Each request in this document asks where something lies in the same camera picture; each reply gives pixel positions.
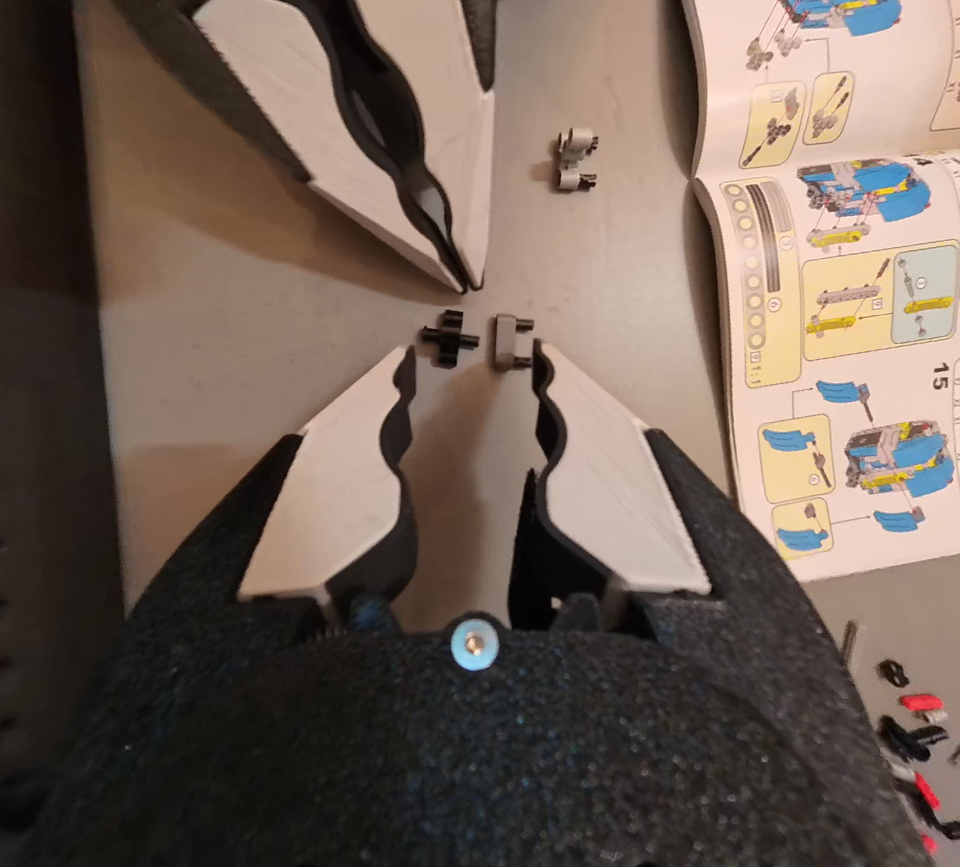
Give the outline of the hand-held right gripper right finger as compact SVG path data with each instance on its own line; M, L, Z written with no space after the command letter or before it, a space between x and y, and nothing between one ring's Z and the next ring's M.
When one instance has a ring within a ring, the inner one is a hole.
M546 631L586 596L601 623L629 623L640 597L702 599L713 586L648 426L537 338L535 439L545 458L524 483L509 580L515 630Z

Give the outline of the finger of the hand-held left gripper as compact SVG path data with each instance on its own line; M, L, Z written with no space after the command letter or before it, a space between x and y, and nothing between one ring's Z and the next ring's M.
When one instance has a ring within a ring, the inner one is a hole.
M481 288L493 195L497 0L350 0L392 74L401 191L459 288Z
M330 57L282 0L207 0L194 24L305 168L310 189L434 280L466 285L402 208L397 186L342 117Z

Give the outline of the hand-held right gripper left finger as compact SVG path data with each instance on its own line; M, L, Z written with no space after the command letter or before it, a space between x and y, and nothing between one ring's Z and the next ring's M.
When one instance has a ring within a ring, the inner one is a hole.
M398 346L298 431L239 601L307 598L339 624L356 597L406 589L418 561L402 471L416 389L414 348Z

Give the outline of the light grey connector assembly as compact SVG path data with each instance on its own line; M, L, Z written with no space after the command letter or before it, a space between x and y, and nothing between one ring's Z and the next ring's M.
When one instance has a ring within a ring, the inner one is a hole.
M595 153L598 144L598 135L589 127L570 127L558 133L554 149L554 187L558 192L588 192L595 188L597 176L586 172L582 165Z

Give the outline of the grey brick with black pins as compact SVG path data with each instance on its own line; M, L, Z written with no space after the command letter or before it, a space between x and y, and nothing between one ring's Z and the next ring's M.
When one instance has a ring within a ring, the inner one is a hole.
M519 318L509 313L498 313L493 318L493 352L491 366L498 373L529 370L531 356L518 354L518 338L534 331L533 319Z

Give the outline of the black cross connector piece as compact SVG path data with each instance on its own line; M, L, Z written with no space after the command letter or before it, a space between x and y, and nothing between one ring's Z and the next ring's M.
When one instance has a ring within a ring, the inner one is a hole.
M464 312L459 309L445 309L435 325L423 326L419 341L436 350L436 366L439 369L452 370L459 362L463 351L479 348L481 338L463 331Z

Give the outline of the grey desk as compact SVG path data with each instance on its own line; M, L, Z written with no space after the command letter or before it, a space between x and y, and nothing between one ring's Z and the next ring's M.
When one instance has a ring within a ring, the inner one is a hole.
M462 299L196 102L114 0L75 2L126 609L280 436L447 308L483 340L450 370L417 347L405 629L507 618L523 483L544 457L530 375L488 360L499 312L533 319L731 491L680 0L499 0L486 280ZM599 138L587 192L554 186L570 127Z

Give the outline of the pile of small brick parts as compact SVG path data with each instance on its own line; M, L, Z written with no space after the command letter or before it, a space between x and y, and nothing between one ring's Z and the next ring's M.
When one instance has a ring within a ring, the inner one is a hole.
M958 707L913 683L903 664L873 669L884 693L875 731L899 801L935 865L958 865Z

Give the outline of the open instruction booklet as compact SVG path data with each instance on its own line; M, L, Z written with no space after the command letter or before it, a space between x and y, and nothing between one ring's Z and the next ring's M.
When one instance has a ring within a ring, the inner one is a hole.
M958 554L959 0L682 0L740 509L800 582Z

